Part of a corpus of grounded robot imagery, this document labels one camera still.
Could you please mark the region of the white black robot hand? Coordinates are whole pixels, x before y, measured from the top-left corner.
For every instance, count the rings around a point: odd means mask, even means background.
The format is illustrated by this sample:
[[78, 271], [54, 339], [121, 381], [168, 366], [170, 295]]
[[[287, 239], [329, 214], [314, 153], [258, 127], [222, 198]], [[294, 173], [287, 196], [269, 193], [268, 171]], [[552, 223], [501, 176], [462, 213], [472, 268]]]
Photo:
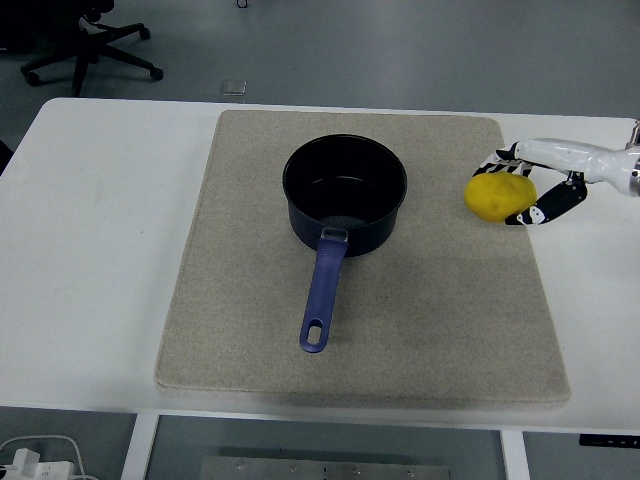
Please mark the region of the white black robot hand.
[[[565, 176], [539, 195], [529, 175], [539, 167]], [[588, 186], [607, 183], [619, 193], [639, 195], [639, 148], [610, 150], [558, 139], [528, 139], [498, 149], [476, 170], [464, 203], [477, 217], [507, 225], [549, 223], [587, 198]]]

